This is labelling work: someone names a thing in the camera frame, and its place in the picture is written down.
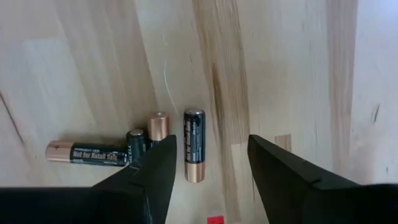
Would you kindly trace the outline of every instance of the wooden table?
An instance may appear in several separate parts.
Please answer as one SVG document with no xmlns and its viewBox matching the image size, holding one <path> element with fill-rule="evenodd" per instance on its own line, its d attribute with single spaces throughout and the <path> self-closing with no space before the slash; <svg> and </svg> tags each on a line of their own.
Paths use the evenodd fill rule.
<svg viewBox="0 0 398 224">
<path fill-rule="evenodd" d="M 48 142 L 122 141 L 156 110 L 178 139 L 167 223 L 266 222 L 249 134 L 361 183 L 396 180 L 387 121 L 397 111 L 397 9 L 388 0 L 3 0 L 0 185 L 93 185 L 118 169 L 48 162 Z M 183 175 L 191 107 L 208 118 L 199 184 Z"/>
</svg>

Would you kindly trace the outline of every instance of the dark wood streak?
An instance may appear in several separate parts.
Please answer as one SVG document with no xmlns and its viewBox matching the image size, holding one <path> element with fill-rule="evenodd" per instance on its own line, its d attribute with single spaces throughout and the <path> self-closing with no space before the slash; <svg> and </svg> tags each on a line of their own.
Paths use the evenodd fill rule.
<svg viewBox="0 0 398 224">
<path fill-rule="evenodd" d="M 12 125 L 13 125 L 13 127 L 14 127 L 14 129 L 15 129 L 15 132 L 16 132 L 17 135 L 18 135 L 18 138 L 19 138 L 20 142 L 22 143 L 23 146 L 25 146 L 24 139 L 22 138 L 22 136 L 21 136 L 21 134 L 20 134 L 20 132 L 19 132 L 19 130 L 18 130 L 18 126 L 17 126 L 17 124 L 15 123 L 14 118 L 12 117 L 11 111 L 10 111 L 10 109 L 8 108 L 8 105 L 7 105 L 6 101 L 4 100 L 4 98 L 3 98 L 2 94 L 1 94 L 1 91 L 0 91 L 0 100 L 1 100 L 2 103 L 4 104 L 4 107 L 6 108 L 7 114 L 8 114 L 8 116 L 10 117 L 11 123 L 12 123 Z"/>
<path fill-rule="evenodd" d="M 238 7 L 236 0 L 192 3 L 220 151 L 227 222 L 240 222 L 231 146 L 248 140 L 249 106 Z"/>
</svg>

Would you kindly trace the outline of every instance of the white thread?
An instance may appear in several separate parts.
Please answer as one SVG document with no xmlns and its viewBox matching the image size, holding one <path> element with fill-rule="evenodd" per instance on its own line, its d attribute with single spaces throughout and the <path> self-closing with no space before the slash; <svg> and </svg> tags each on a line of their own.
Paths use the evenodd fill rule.
<svg viewBox="0 0 398 224">
<path fill-rule="evenodd" d="M 175 106 L 174 100 L 173 100 L 172 95 L 171 95 L 171 93 L 170 93 L 169 85 L 167 84 L 166 69 L 167 69 L 167 61 L 165 60 L 165 61 L 164 61 L 164 69 L 163 69 L 164 83 L 166 84 L 167 93 L 169 93 L 169 97 L 170 97 L 170 100 L 172 101 L 172 104 L 173 104 L 173 106 L 174 106 L 175 113 L 177 114 L 177 117 L 180 117 L 180 115 L 179 115 L 179 113 L 178 113 L 178 110 L 177 110 L 177 107 Z"/>
<path fill-rule="evenodd" d="M 164 33 L 163 33 L 163 36 L 162 36 L 162 38 L 163 38 L 163 43 L 164 43 L 164 45 L 166 45 L 166 46 L 167 46 L 168 44 L 167 44 L 167 42 L 166 42 L 166 38 L 164 37 Z"/>
</svg>

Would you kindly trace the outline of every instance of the battery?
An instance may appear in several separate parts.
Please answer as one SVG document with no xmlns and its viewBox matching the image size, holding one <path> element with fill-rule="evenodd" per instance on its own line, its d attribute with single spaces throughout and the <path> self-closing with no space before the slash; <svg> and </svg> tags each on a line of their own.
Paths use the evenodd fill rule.
<svg viewBox="0 0 398 224">
<path fill-rule="evenodd" d="M 149 147 L 158 145 L 169 135 L 169 115 L 164 112 L 155 112 L 148 119 Z"/>
<path fill-rule="evenodd" d="M 47 146 L 46 158 L 55 162 L 100 166 L 125 166 L 127 163 L 124 146 L 68 141 L 50 142 Z"/>
<path fill-rule="evenodd" d="M 147 138 L 144 130 L 134 129 L 126 134 L 127 158 L 130 166 L 139 159 L 147 150 Z"/>
<path fill-rule="evenodd" d="M 206 115 L 203 110 L 184 112 L 185 178 L 192 183 L 205 178 Z"/>
</svg>

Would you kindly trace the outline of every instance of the red marker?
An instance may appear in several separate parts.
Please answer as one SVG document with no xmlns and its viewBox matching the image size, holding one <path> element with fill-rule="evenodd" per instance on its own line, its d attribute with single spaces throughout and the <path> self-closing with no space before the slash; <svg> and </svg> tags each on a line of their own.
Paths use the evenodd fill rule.
<svg viewBox="0 0 398 224">
<path fill-rule="evenodd" d="M 207 224 L 224 224 L 224 216 L 208 217 Z"/>
</svg>

